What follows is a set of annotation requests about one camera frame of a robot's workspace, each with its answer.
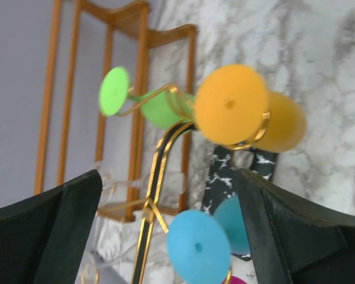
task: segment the clear plastic piece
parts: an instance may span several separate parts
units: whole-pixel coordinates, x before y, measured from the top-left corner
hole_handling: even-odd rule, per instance
[[[82,262],[78,271],[78,279],[81,284],[97,284],[97,283],[127,283],[114,267],[120,263],[135,262],[135,255],[137,253],[138,243],[134,243],[128,249],[126,249],[119,256],[103,261],[95,251],[84,251]],[[150,243],[149,256],[147,258],[148,263],[164,262],[169,263],[166,235],[164,232],[154,233],[152,241]],[[110,276],[110,281],[105,281],[103,276]]]
[[[102,193],[99,208],[109,204],[126,202],[129,187],[140,190],[140,198],[145,198],[149,185],[150,174],[137,180],[117,180],[111,169],[106,169],[101,162],[95,164],[95,169],[102,178]],[[159,204],[174,206],[178,203],[179,195],[186,189],[186,177],[182,172],[165,172]]]

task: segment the white marble wall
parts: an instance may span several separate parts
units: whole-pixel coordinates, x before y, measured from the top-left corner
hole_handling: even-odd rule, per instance
[[[199,28],[196,87],[216,68],[243,63],[264,75],[270,89],[289,95],[305,110],[307,135],[296,149],[280,155],[275,183],[355,215],[355,0],[167,0],[159,28],[186,23]],[[168,82],[184,87],[186,48],[179,42],[155,51],[151,89]],[[162,135],[150,125],[146,133],[145,173]],[[200,134],[193,137],[190,204],[198,208],[212,145]],[[179,168],[179,149],[178,143],[172,169]],[[105,255],[124,242],[123,231],[116,230],[104,230]],[[251,284],[256,278],[250,263],[236,260],[233,265]],[[167,277],[166,267],[154,266],[150,283],[180,283]]]

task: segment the gold wire frame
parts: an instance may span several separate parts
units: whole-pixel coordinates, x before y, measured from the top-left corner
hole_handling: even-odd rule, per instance
[[[226,275],[226,279],[224,281],[224,284],[230,284],[232,273],[233,273],[233,271],[231,270],[231,268],[229,268],[227,275]]]
[[[142,223],[141,223],[141,229],[140,229],[140,236],[138,239],[138,246],[137,246],[137,254],[135,257],[135,262],[134,262],[134,270],[133,270],[133,278],[131,283],[135,284],[135,273],[136,273],[136,265],[138,262],[138,259],[141,257],[140,253],[141,253],[141,242],[143,239],[143,236],[145,234],[147,234],[147,239],[146,239],[146,246],[144,249],[144,254],[143,254],[143,258],[142,258],[142,262],[141,262],[141,270],[140,270],[140,277],[138,280],[138,284],[142,284],[143,281],[143,276],[144,276],[144,270],[146,267],[146,261],[147,261],[147,255],[149,252],[149,248],[150,248],[150,242],[151,242],[151,237],[152,237],[152,232],[153,232],[153,225],[154,225],[154,220],[155,218],[157,218],[158,222],[160,223],[163,231],[165,233],[168,233],[168,227],[166,225],[166,223],[163,220],[163,217],[160,213],[160,211],[158,210],[157,204],[158,204],[158,200],[159,200],[159,196],[162,190],[162,183],[163,183],[163,177],[164,177],[164,170],[166,168],[167,165],[167,158],[170,152],[170,149],[172,147],[172,144],[176,141],[176,139],[183,134],[184,132],[187,131],[187,129],[189,127],[191,127],[193,124],[193,121],[187,122],[183,127],[180,127],[176,132],[174,132],[171,137],[169,138],[166,147],[163,150],[163,153],[159,153],[160,148],[162,147],[162,144],[166,138],[166,135],[169,133],[169,131],[171,129],[173,129],[177,124],[175,124],[174,126],[172,126],[169,130],[167,130],[164,134],[164,136],[159,140],[158,144],[157,144],[157,149],[156,152],[154,154],[153,157],[153,163],[151,166],[151,172],[150,172],[150,180],[149,180],[149,186],[147,189],[147,194],[146,194],[146,202],[144,203],[144,208],[143,208],[143,219],[142,219]],[[156,171],[156,166],[157,166],[157,160],[159,155],[162,155],[162,160],[161,160],[161,164],[160,164],[160,169],[159,171]],[[153,186],[153,181],[157,179],[157,186],[156,186],[156,191],[155,191],[155,197],[154,200],[151,199],[151,190],[152,190],[152,186]],[[145,224],[148,223],[149,224],[149,228],[148,230],[145,230]],[[227,277],[225,279],[225,283],[229,284],[230,283],[230,279],[231,279],[231,268],[229,269],[228,273],[227,273]]]
[[[132,90],[133,90],[133,87],[130,87],[129,92],[128,92],[128,98],[131,98]],[[156,96],[163,94],[164,91],[166,91],[165,94],[166,94],[167,103],[170,106],[171,110],[176,115],[180,116],[182,118],[182,120],[192,121],[193,115],[191,114],[191,112],[188,112],[186,110],[186,107],[188,107],[190,110],[194,110],[195,109],[194,102],[192,102],[185,93],[181,92],[180,89],[175,84],[172,84],[172,83],[168,83],[167,85],[164,85],[160,89],[153,92],[150,96],[148,96],[143,101],[136,103],[129,110],[127,110],[125,112],[118,112],[116,115],[119,117],[125,117],[126,115],[132,113],[136,109],[139,109],[139,107],[141,107],[142,105],[144,105],[148,101],[151,101]]]

